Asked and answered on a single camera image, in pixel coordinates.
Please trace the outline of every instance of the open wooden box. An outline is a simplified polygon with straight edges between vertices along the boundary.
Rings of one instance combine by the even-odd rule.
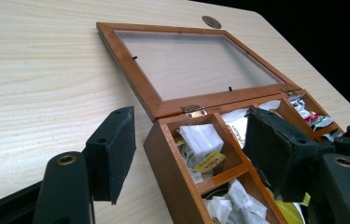
[[[144,147],[174,223],[213,223],[203,198],[235,178],[268,208],[266,220],[286,223],[221,115],[279,100],[274,112],[316,142],[343,133],[335,121],[314,132],[288,100],[303,95],[307,110],[328,116],[313,97],[224,30],[107,22],[97,29],[154,122]],[[195,184],[175,139],[180,126],[207,123],[226,159]]]

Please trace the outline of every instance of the wood grain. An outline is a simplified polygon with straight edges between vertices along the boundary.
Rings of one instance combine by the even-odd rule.
[[[185,0],[0,0],[0,198],[40,181],[50,158],[81,151],[111,111],[134,105],[133,164],[118,204],[96,203],[97,222],[173,223],[143,149],[151,120],[96,22],[208,28],[203,15],[350,125],[350,104],[257,13]]]

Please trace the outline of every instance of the wooden compartment wall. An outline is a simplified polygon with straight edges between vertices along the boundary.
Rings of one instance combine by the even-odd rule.
[[[306,90],[297,86],[284,74],[264,61],[252,49],[249,49],[224,30],[107,22],[98,22],[97,28],[105,45],[118,61],[119,66],[124,70],[135,95],[154,123],[144,143],[144,148],[174,223],[213,223],[203,203],[203,197],[217,189],[225,188],[233,179],[239,180],[248,194],[267,207],[266,219],[270,223],[286,223],[272,196],[259,179],[252,161],[244,154],[221,115],[236,109],[249,108],[250,106],[259,107],[263,103],[280,101],[280,105],[273,112],[287,120],[311,139],[316,140],[316,142],[322,141],[321,137],[325,133],[333,131],[343,133],[335,121],[315,132],[288,99],[295,95],[302,96],[307,110],[329,116],[317,101]],[[133,35],[140,35],[139,37],[144,40],[152,37],[153,40],[149,40],[150,43],[144,42],[144,44],[135,45],[134,42],[137,42],[137,39],[134,39]],[[233,61],[235,66],[232,64],[232,67],[225,71],[233,72],[232,70],[239,70],[235,71],[235,75],[231,77],[233,80],[230,83],[239,80],[237,79],[237,73],[242,74],[241,80],[248,80],[249,83],[245,87],[234,88],[230,91],[197,92],[194,94],[192,86],[198,82],[199,77],[215,78],[212,80],[214,82],[217,80],[220,88],[225,86],[225,82],[223,82],[224,84],[219,82],[222,81],[222,74],[220,72],[218,74],[210,74],[211,70],[216,69],[212,64],[208,64],[207,67],[201,69],[192,68],[190,70],[187,70],[187,67],[175,65],[172,69],[161,68],[161,70],[158,70],[157,77],[162,78],[165,76],[167,78],[175,76],[173,80],[180,82],[180,84],[173,83],[175,89],[183,85],[183,79],[189,79],[191,82],[190,87],[189,89],[186,88],[186,90],[191,95],[185,97],[166,95],[167,93],[179,94],[184,92],[166,90],[166,88],[172,88],[173,80],[172,82],[169,81],[169,86],[154,86],[153,84],[156,83],[154,78],[156,77],[151,76],[150,73],[157,71],[145,69],[146,64],[150,64],[150,62],[146,63],[146,58],[149,55],[145,53],[151,52],[150,49],[145,49],[145,44],[154,44],[154,41],[157,41],[157,38],[161,35],[165,36],[165,38],[169,36],[169,38],[172,38],[170,39],[172,42],[176,42],[184,37],[189,38],[186,48],[183,49],[185,51],[188,50],[187,47],[194,45],[201,45],[202,48],[200,50],[205,50],[213,43],[201,44],[198,43],[198,38],[210,38],[208,41],[211,41],[211,38],[214,38],[214,41],[218,40],[218,47],[224,46],[224,53],[229,52],[231,56],[239,53],[235,59],[241,60],[241,64],[249,66],[245,72],[244,68],[239,66],[236,60]],[[157,54],[159,57],[168,56],[165,54],[167,53],[165,50],[160,50],[158,48],[159,52]],[[214,51],[207,51],[207,53],[215,54]],[[193,57],[188,55],[186,58],[191,60]],[[253,71],[257,72],[257,79],[253,77],[254,75],[250,76],[248,74]],[[216,83],[211,83],[209,87],[216,88]],[[203,116],[194,118],[188,115],[184,111],[184,106],[188,105],[200,105],[203,110]],[[175,142],[175,139],[180,135],[177,129],[184,125],[207,123],[214,125],[215,130],[223,140],[224,145],[221,153],[226,155],[226,159],[214,168],[212,177],[205,179],[203,182],[194,183],[186,162]]]

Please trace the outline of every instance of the metal bracket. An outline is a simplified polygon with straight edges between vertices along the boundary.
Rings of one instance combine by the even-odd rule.
[[[189,119],[194,119],[194,118],[198,118],[200,116],[207,115],[207,111],[204,109],[204,107],[202,107],[200,105],[181,106],[181,109],[187,115],[187,118],[189,118]]]
[[[285,88],[281,90],[282,92],[285,92],[287,94],[287,96],[295,96],[297,95],[297,93],[292,90],[291,88]]]

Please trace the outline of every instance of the yellow label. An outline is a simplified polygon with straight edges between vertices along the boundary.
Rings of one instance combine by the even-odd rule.
[[[193,170],[201,173],[206,173],[219,165],[222,161],[224,161],[224,159],[225,155],[214,151],[210,153],[206,158],[204,158],[204,160],[201,161],[198,165],[196,165]]]
[[[273,193],[267,189],[270,195],[273,197]],[[296,207],[294,203],[285,203],[280,200],[275,201],[277,207],[285,217],[288,224],[304,224],[305,221],[302,217],[301,211]]]
[[[303,201],[301,204],[308,206],[309,201],[311,201],[311,195],[309,195],[308,193],[305,193],[305,197],[303,198]]]

